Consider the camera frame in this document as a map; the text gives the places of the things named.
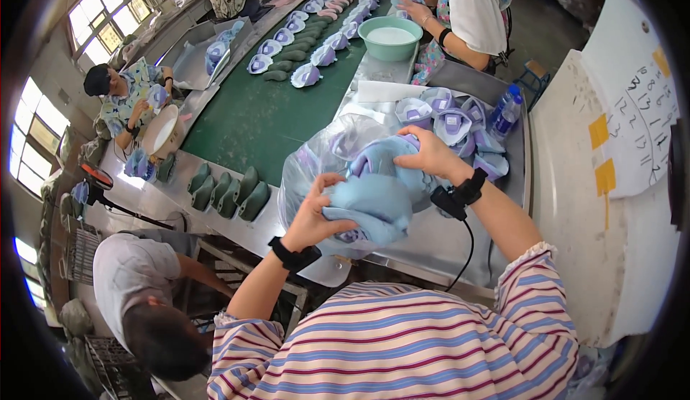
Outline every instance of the window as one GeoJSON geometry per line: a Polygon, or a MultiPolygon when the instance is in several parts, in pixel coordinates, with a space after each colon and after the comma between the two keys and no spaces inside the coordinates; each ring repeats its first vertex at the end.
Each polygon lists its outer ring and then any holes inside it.
{"type": "Polygon", "coordinates": [[[122,42],[122,39],[134,33],[151,13],[143,0],[132,0],[116,14],[112,14],[123,1],[82,0],[70,12],[70,23],[78,47],[86,42],[103,20],[112,15],[112,20],[97,33],[96,37],[84,49],[93,63],[108,62],[110,55],[122,42]]]}
{"type": "Polygon", "coordinates": [[[50,175],[60,138],[70,125],[29,77],[14,113],[10,136],[10,173],[37,197],[50,175]]]}
{"type": "MultiPolygon", "coordinates": [[[[36,265],[38,260],[38,255],[36,249],[32,248],[28,244],[24,243],[22,240],[14,237],[14,247],[17,249],[17,254],[26,262],[29,262],[32,266],[36,265]]],[[[41,310],[45,310],[47,306],[46,302],[46,292],[43,290],[43,286],[39,284],[36,279],[32,279],[29,276],[24,278],[26,282],[26,287],[29,289],[31,298],[34,301],[36,307],[41,310]]]]}

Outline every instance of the green plastic basin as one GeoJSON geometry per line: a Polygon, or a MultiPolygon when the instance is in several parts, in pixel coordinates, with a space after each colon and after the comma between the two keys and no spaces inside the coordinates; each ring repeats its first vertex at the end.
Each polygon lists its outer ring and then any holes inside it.
{"type": "Polygon", "coordinates": [[[364,44],[367,46],[369,54],[379,60],[397,62],[407,60],[415,53],[415,47],[419,39],[422,38],[423,31],[414,21],[404,20],[397,16],[377,16],[376,18],[364,21],[357,29],[357,33],[360,38],[364,39],[364,44]],[[396,27],[398,29],[403,29],[415,36],[415,40],[401,45],[386,45],[370,41],[367,35],[371,33],[372,30],[381,27],[396,27]]]}

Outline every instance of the gray shirt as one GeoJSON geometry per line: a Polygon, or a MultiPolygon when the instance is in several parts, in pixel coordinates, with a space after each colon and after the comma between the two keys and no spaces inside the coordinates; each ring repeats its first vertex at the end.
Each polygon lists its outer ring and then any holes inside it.
{"type": "Polygon", "coordinates": [[[98,246],[93,260],[96,302],[125,349],[129,350],[122,333],[125,312],[135,304],[145,303],[150,296],[172,305],[172,281],[179,275],[177,255],[168,243],[114,234],[98,246]]]}

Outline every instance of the striped shirt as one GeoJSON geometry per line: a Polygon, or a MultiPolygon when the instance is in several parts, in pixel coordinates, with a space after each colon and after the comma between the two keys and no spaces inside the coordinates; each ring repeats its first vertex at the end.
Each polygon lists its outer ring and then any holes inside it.
{"type": "Polygon", "coordinates": [[[280,324],[216,317],[207,393],[226,399],[554,399],[578,342],[540,243],[499,278],[496,309],[401,284],[352,284],[283,340],[280,324]]]}

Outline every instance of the fan stand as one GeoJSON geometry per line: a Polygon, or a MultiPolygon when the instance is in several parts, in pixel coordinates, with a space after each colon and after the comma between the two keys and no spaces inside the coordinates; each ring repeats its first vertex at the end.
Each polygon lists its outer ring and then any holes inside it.
{"type": "MultiPolygon", "coordinates": [[[[99,202],[103,204],[103,206],[108,209],[109,211],[112,211],[113,208],[117,208],[121,212],[124,212],[136,219],[139,219],[141,221],[145,221],[148,223],[151,223],[152,225],[156,225],[158,227],[165,228],[167,230],[175,231],[179,230],[179,227],[175,227],[174,225],[168,225],[167,223],[163,223],[161,221],[157,221],[155,219],[151,219],[151,217],[147,217],[144,215],[140,215],[139,213],[136,213],[132,210],[129,210],[123,206],[120,206],[119,204],[116,204],[112,202],[110,199],[108,199],[105,195],[106,190],[111,190],[113,187],[113,184],[115,183],[110,175],[103,171],[101,168],[99,168],[96,165],[93,165],[92,163],[85,162],[82,164],[82,169],[86,171],[86,181],[89,184],[89,193],[88,193],[88,199],[86,200],[86,204],[88,206],[93,206],[94,203],[99,202]]],[[[184,213],[182,212],[176,212],[180,214],[180,218],[182,219],[182,225],[181,229],[182,232],[187,232],[187,219],[184,216],[184,213]]]]}

